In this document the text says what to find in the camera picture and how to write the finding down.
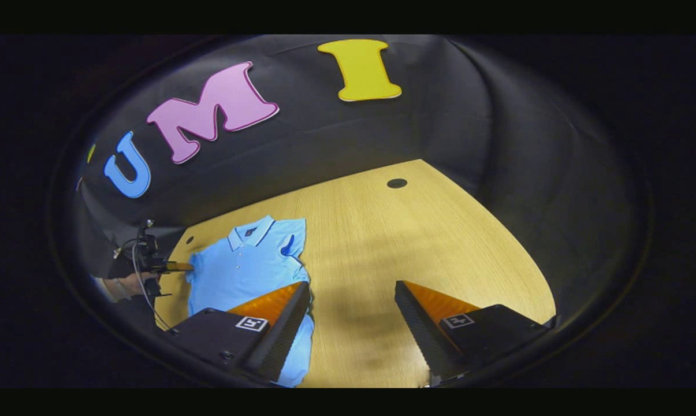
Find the person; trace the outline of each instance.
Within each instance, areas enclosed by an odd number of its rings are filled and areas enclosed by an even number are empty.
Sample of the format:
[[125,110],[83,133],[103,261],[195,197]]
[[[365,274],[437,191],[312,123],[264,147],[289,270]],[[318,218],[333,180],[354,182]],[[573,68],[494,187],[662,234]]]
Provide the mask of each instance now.
[[[140,286],[140,279],[137,279],[136,273],[131,273],[124,278],[119,279],[102,279],[91,276],[99,287],[101,293],[111,303],[117,303],[119,300],[132,300],[133,296],[142,295],[144,288]],[[140,274],[142,281],[147,279],[157,279],[160,282],[160,274],[151,272],[142,272]]]

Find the wooden table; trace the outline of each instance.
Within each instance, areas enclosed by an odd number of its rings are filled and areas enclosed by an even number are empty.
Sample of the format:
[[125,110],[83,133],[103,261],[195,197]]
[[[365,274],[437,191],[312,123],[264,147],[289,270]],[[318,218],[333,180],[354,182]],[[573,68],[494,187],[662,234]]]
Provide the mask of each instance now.
[[[390,188],[391,179],[408,184]],[[300,260],[311,277],[315,329],[300,387],[419,387],[429,368],[393,296],[398,280],[479,307],[502,303],[543,324],[556,314],[535,262],[479,202],[421,160],[340,177],[189,227],[170,256],[225,239],[235,226],[306,218]],[[161,279],[155,308],[172,326],[187,317],[183,274]]]

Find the pink letter m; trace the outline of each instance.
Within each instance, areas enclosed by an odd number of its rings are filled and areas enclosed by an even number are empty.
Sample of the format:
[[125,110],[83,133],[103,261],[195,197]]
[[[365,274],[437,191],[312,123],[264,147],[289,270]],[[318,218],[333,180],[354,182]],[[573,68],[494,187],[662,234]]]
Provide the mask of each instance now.
[[248,78],[252,62],[247,61],[224,69],[207,80],[199,103],[171,98],[147,116],[155,123],[173,150],[173,163],[181,164],[192,158],[200,144],[186,139],[181,129],[202,139],[217,139],[217,108],[225,116],[224,129],[242,130],[271,118],[278,113],[276,103],[260,97]]

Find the blue letter u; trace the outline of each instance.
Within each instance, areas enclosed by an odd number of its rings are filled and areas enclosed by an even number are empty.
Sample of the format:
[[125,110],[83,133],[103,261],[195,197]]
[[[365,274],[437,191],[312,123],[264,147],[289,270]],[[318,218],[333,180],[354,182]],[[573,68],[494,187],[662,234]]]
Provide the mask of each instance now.
[[150,168],[147,167],[147,163],[142,158],[135,145],[132,144],[132,132],[128,132],[124,135],[119,144],[117,145],[117,152],[121,153],[129,161],[129,164],[135,168],[137,177],[134,181],[129,181],[121,173],[119,168],[116,166],[116,157],[111,155],[107,160],[106,166],[104,166],[104,174],[112,180],[114,186],[126,195],[128,198],[138,198],[147,191],[147,187],[150,186]]

